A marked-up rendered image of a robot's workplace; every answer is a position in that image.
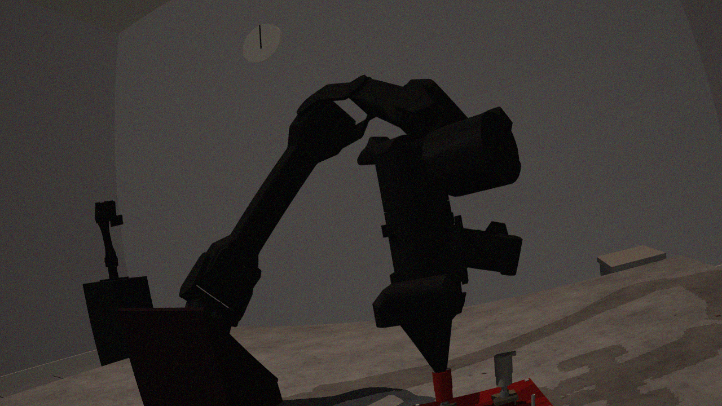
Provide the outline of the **red rectangular plate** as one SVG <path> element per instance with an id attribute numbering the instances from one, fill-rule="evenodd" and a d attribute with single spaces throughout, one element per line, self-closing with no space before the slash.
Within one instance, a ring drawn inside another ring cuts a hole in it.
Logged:
<path id="1" fill-rule="evenodd" d="M 433 371 L 435 403 L 413 406 L 553 406 L 530 378 L 512 383 L 512 356 L 516 356 L 516 351 L 494 355 L 496 388 L 459 398 L 453 398 L 451 368 Z"/>

